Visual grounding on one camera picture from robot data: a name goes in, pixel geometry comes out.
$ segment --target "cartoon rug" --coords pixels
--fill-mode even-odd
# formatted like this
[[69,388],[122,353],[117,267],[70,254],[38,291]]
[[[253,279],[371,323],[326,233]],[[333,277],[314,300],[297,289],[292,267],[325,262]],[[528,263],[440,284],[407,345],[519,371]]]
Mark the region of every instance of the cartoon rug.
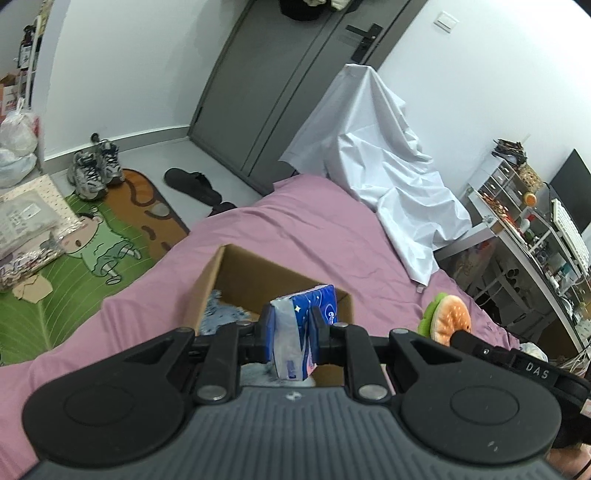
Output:
[[101,202],[66,198],[83,227],[64,238],[66,255],[0,293],[0,361],[32,360],[64,342],[114,295],[147,272],[189,229],[141,173]]

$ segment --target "wicker basket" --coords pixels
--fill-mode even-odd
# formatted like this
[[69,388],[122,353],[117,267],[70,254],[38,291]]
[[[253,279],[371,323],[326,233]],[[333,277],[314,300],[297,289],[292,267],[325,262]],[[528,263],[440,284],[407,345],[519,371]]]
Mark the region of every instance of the wicker basket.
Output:
[[531,193],[537,192],[544,184],[539,175],[527,163],[519,167],[517,175]]

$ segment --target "blue tissue package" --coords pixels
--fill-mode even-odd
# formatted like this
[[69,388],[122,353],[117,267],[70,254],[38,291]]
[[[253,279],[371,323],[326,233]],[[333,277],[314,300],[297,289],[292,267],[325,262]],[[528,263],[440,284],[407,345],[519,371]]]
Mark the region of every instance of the blue tissue package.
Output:
[[271,302],[275,310],[273,357],[277,376],[282,380],[305,380],[315,369],[309,339],[308,313],[313,306],[327,325],[337,320],[333,285],[322,285]]

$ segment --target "light switch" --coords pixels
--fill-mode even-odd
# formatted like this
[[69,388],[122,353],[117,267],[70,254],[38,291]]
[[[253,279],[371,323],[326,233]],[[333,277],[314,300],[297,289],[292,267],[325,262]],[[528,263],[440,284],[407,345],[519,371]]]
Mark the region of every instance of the light switch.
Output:
[[458,20],[447,12],[441,12],[433,23],[447,33],[451,33],[453,28],[458,24]]

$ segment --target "computer monitor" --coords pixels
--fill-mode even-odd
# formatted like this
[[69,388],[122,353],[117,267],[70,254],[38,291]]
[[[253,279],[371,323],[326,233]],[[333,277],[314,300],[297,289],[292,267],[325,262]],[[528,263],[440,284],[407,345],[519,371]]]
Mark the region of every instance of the computer monitor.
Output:
[[591,172],[576,150],[550,182],[579,233],[591,222]]

